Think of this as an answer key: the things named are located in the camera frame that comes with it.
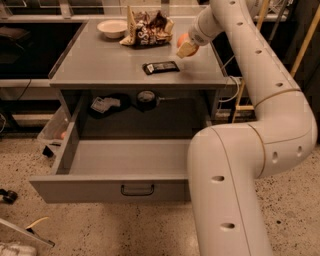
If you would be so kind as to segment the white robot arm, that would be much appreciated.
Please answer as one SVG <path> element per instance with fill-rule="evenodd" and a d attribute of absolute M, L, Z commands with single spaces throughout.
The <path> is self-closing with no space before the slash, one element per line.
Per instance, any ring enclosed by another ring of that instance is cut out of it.
<path fill-rule="evenodd" d="M 255 193 L 257 178 L 301 163 L 317 141 L 314 114 L 253 23 L 246 0 L 210 0 L 179 57 L 227 35 L 256 119 L 207 127 L 191 140 L 187 171 L 201 256 L 272 256 Z"/>

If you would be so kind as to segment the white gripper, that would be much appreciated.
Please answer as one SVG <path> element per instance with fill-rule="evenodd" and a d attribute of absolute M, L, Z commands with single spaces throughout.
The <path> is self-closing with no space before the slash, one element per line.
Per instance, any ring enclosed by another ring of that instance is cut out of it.
<path fill-rule="evenodd" d="M 195 44 L 189 41 L 179 43 L 177 50 L 179 58 L 193 56 L 197 52 L 198 46 L 207 45 L 216 37 L 216 22 L 213 14 L 200 13 L 189 28 L 188 34 Z"/>

